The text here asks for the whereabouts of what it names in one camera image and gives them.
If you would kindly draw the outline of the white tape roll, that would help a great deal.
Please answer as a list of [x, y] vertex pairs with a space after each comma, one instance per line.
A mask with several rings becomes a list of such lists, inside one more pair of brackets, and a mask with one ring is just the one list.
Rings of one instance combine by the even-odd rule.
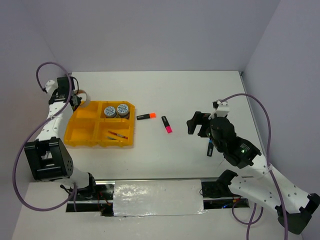
[[84, 99], [81, 100], [81, 103], [80, 103], [79, 107], [80, 107], [80, 108], [85, 108], [85, 107], [87, 107], [87, 106], [90, 104], [90, 102], [91, 102], [91, 97], [90, 97], [90, 95], [89, 95], [86, 91], [80, 89], [80, 90], [78, 91], [77, 96], [79, 97], [79, 96], [82, 96], [82, 95], [84, 96]]

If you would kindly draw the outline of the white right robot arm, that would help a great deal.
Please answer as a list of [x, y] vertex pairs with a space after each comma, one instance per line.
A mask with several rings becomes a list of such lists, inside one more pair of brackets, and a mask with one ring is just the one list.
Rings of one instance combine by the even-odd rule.
[[266, 157], [256, 146], [237, 136], [227, 117], [217, 114], [211, 117], [197, 111], [186, 124], [190, 135], [200, 125], [197, 135], [209, 138], [224, 159], [235, 167], [235, 170], [225, 170], [212, 187], [203, 187], [204, 197], [242, 196], [274, 213], [290, 233], [302, 233], [320, 205], [318, 194], [300, 189], [268, 165]]

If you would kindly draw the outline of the orange highlighter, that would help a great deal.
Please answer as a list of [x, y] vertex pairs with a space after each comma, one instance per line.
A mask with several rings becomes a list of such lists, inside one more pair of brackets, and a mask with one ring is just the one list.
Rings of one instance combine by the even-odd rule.
[[147, 114], [142, 114], [142, 115], [137, 115], [136, 116], [136, 119], [139, 121], [139, 120], [146, 120], [146, 119], [153, 119], [153, 118], [156, 118], [156, 113], [153, 112], [153, 113], [147, 113]]

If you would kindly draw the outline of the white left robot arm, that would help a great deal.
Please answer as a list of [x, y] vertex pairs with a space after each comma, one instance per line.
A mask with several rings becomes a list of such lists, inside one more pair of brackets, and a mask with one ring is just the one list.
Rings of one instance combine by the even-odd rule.
[[36, 181], [59, 182], [73, 187], [77, 185], [79, 195], [91, 200], [97, 196], [98, 187], [92, 174], [78, 170], [63, 143], [68, 122], [80, 106], [80, 98], [74, 93], [69, 101], [69, 91], [75, 89], [74, 83], [64, 77], [49, 80], [45, 85], [50, 95], [48, 101], [48, 123], [34, 141], [26, 143], [24, 152]]

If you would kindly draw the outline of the pink highlighter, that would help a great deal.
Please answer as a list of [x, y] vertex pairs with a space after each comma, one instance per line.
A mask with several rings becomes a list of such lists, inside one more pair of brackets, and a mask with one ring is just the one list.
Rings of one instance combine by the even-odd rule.
[[163, 125], [164, 125], [164, 128], [165, 128], [166, 132], [168, 134], [172, 133], [173, 131], [172, 131], [172, 128], [171, 128], [171, 126], [169, 124], [169, 121], [168, 121], [167, 117], [166, 116], [162, 116], [161, 120], [163, 122]]

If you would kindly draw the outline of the red gel pen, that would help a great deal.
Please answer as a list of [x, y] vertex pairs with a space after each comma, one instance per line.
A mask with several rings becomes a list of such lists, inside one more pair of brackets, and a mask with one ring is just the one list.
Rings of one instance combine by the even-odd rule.
[[125, 135], [122, 135], [122, 134], [119, 134], [119, 133], [116, 133], [116, 132], [113, 132], [113, 131], [110, 131], [110, 130], [108, 130], [108, 133], [110, 133], [110, 134], [112, 134], [112, 135], [114, 135], [114, 136], [117, 136], [117, 137], [119, 137], [119, 138], [123, 138], [123, 139], [128, 139], [128, 137], [127, 136], [125, 136]]

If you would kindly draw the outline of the blue putty jar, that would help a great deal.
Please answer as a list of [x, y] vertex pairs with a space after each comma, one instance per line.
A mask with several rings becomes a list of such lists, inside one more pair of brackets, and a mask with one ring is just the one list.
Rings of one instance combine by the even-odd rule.
[[103, 110], [104, 116], [107, 119], [114, 119], [118, 117], [118, 113], [115, 107], [113, 106], [107, 106], [104, 110]]
[[116, 111], [120, 118], [127, 120], [130, 118], [130, 108], [127, 104], [119, 104], [116, 108]]

